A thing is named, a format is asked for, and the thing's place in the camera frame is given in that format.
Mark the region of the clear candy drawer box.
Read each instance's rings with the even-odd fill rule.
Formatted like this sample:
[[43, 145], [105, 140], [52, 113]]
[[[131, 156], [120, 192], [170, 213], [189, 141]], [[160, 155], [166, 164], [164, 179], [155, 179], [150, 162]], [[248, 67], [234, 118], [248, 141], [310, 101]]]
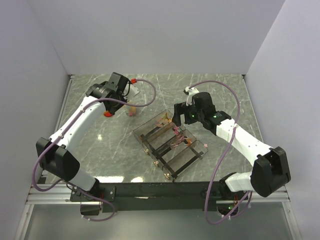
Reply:
[[172, 122], [173, 116], [166, 109], [133, 130], [144, 152], [171, 182], [175, 182], [208, 152], [185, 126], [176, 126]]

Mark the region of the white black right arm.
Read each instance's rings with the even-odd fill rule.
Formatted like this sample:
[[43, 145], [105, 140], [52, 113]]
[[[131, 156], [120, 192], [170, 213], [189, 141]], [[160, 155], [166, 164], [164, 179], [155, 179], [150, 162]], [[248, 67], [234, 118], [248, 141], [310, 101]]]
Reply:
[[185, 102], [174, 105], [172, 122], [181, 125], [181, 115], [187, 125], [199, 122], [215, 136], [225, 140], [239, 151], [250, 163], [252, 170], [244, 173], [231, 173], [222, 179], [219, 193], [230, 200], [239, 191], [255, 191], [268, 197], [291, 181], [287, 154], [281, 147], [271, 146], [259, 141], [240, 127], [224, 111], [217, 111], [208, 92], [196, 88], [186, 88]]

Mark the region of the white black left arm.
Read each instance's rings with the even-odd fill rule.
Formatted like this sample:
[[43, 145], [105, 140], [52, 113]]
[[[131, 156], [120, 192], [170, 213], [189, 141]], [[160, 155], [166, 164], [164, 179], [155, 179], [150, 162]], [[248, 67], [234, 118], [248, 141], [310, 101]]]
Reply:
[[74, 150], [91, 125], [105, 112], [114, 115], [122, 106], [129, 105], [140, 93], [135, 79], [112, 73], [109, 80], [90, 86], [71, 117], [49, 138], [36, 142], [36, 167], [82, 190], [88, 201], [100, 196], [99, 180], [81, 168]]

